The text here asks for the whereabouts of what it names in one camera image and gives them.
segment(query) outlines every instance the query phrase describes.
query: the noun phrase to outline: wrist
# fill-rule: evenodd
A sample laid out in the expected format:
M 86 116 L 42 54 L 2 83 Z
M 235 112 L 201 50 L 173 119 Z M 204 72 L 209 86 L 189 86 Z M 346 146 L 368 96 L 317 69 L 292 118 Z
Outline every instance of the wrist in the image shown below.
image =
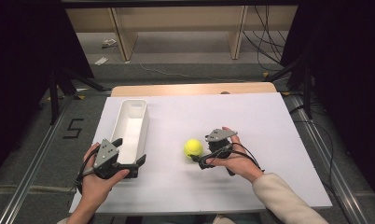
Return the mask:
M 95 214 L 95 211 L 97 211 L 98 207 L 99 205 L 93 203 L 85 203 L 82 198 L 74 213 L 68 218 L 67 223 L 87 224 L 91 217 Z
M 264 173 L 259 169 L 254 169 L 249 171 L 244 177 L 247 179 L 251 184 L 253 184 L 258 178 L 263 176 Z

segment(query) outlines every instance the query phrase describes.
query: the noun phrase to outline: metal rail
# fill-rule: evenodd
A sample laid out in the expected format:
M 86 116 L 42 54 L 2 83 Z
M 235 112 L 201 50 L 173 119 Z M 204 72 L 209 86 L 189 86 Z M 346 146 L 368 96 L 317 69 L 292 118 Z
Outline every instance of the metal rail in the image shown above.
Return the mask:
M 48 154 L 51 143 L 54 140 L 55 133 L 58 131 L 61 122 L 63 121 L 63 116 L 68 106 L 74 100 L 74 96 L 65 96 L 62 100 L 62 108 L 60 116 L 55 120 L 54 124 L 51 125 L 46 133 L 45 138 L 43 139 L 39 149 L 37 150 L 33 160 L 31 161 L 30 166 L 25 172 L 24 177 L 22 178 L 20 184 L 18 185 L 16 191 L 14 192 L 12 198 L 7 204 L 4 213 L 0 218 L 0 224 L 9 224 L 13 223 L 16 215 L 19 213 L 22 203 L 24 202 L 27 193 L 33 184 L 36 174 Z
M 294 97 L 293 103 L 295 106 L 302 105 L 303 102 L 300 98 Z M 330 162 L 331 162 L 331 150 L 326 146 L 324 139 L 322 138 L 321 134 L 318 132 L 318 129 L 315 127 L 315 124 L 309 124 L 310 122 L 302 109 L 299 110 L 299 115 L 303 121 L 307 121 L 304 123 L 309 135 L 314 142 L 315 148 L 318 150 L 318 154 L 322 159 L 322 162 L 325 164 L 327 171 L 330 170 Z M 355 224 L 365 224 L 368 223 L 365 215 L 363 214 L 362 208 L 359 205 L 359 202 L 356 200 L 353 192 L 349 188 L 347 182 L 345 181 L 339 167 L 335 161 L 332 161 L 332 173 L 331 173 L 331 180 L 333 186 L 336 188 L 337 192 L 340 195 L 340 198 L 343 202 L 345 210 L 347 211 L 350 220 Z

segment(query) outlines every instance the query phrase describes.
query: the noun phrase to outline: hand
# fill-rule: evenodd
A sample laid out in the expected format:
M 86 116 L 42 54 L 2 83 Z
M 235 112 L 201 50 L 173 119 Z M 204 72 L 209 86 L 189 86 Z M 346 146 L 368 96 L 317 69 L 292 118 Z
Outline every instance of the hand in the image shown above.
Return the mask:
M 100 144 L 96 143 L 92 145 L 89 150 L 86 152 L 86 155 L 83 159 L 85 161 L 90 153 L 99 146 Z M 92 167 L 94 165 L 95 158 L 92 156 L 86 168 Z M 98 207 L 106 200 L 108 197 L 109 191 L 126 175 L 129 173 L 129 170 L 121 170 L 117 172 L 114 176 L 109 179 L 101 179 L 95 174 L 86 175 L 83 178 L 82 185 L 82 198 L 80 199 L 79 204 L 75 212 L 68 218 L 67 223 L 88 223 Z
M 228 127 L 222 127 L 222 129 L 230 130 Z M 233 135 L 230 139 L 232 143 L 241 143 L 240 138 L 237 135 Z M 233 150 L 246 154 L 245 149 L 236 144 L 233 144 Z M 251 160 L 236 153 L 231 153 L 226 159 L 209 158 L 205 162 L 214 166 L 225 166 L 234 174 L 242 176 L 251 183 L 254 183 L 257 178 L 264 175 L 263 172 Z

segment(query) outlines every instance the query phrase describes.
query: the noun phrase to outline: person's left hand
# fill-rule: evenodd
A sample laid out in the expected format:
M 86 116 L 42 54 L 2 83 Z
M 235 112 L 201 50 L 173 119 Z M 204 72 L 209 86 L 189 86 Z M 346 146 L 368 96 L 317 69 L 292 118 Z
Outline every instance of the person's left hand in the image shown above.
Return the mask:
M 96 143 L 86 152 L 86 155 L 83 159 L 85 161 L 89 154 L 99 146 L 100 144 Z M 94 165 L 95 158 L 92 156 L 86 168 L 90 168 Z M 107 198 L 109 191 L 126 175 L 129 173 L 129 170 L 121 170 L 117 172 L 114 176 L 109 179 L 101 179 L 95 174 L 86 175 L 83 178 L 82 186 L 82 199 L 85 203 L 93 204 L 100 206 Z
M 90 153 L 99 146 L 96 143 L 92 145 L 86 152 L 83 161 L 90 155 Z M 92 156 L 85 169 L 94 165 L 95 158 Z M 68 218 L 67 223 L 88 223 L 98 207 L 105 202 L 109 191 L 126 175 L 129 170 L 121 170 L 109 179 L 101 179 L 95 174 L 86 175 L 83 178 L 82 184 L 82 198 L 76 207 L 74 213 Z

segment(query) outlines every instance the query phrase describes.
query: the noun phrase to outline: person's right hand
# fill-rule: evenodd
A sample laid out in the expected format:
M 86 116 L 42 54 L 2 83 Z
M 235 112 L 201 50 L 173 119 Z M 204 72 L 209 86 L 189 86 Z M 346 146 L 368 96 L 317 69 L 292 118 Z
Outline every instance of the person's right hand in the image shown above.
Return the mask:
M 222 127 L 222 129 L 230 130 L 228 127 Z M 232 143 L 241 143 L 237 135 L 233 135 L 230 139 Z M 246 154 L 245 149 L 236 144 L 233 144 L 233 150 Z M 205 162 L 214 166 L 225 166 L 234 174 L 242 176 L 251 183 L 254 183 L 257 178 L 264 175 L 251 160 L 236 153 L 231 153 L 226 159 L 209 158 Z

